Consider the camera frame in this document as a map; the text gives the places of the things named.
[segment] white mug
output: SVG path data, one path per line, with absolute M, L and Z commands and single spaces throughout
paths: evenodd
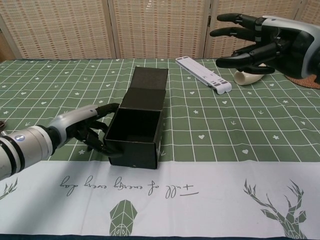
M 259 81 L 263 76 L 264 74 L 250 74 L 243 71 L 236 71 L 233 80 L 238 85 L 248 85 Z

